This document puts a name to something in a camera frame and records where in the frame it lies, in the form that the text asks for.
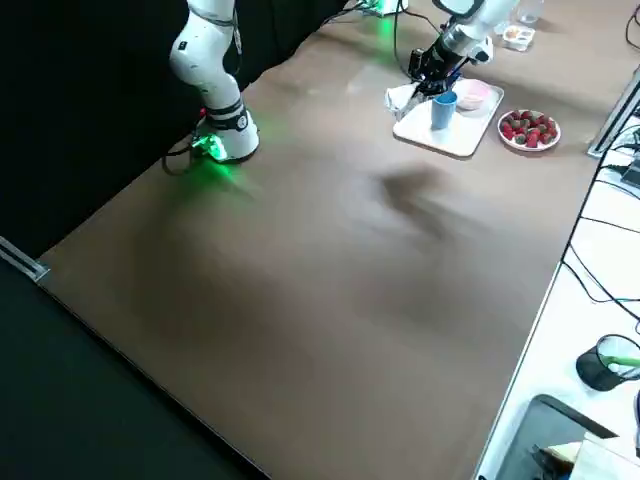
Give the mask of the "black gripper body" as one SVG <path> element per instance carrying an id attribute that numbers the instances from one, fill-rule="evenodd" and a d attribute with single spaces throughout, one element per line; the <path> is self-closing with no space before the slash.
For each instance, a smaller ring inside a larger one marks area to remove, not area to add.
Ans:
<path id="1" fill-rule="evenodd" d="M 469 36 L 461 29 L 448 29 L 442 32 L 428 49 L 416 48 L 411 52 L 408 73 L 412 80 L 426 82 L 427 68 L 433 64 L 458 64 L 466 58 L 469 48 Z"/>

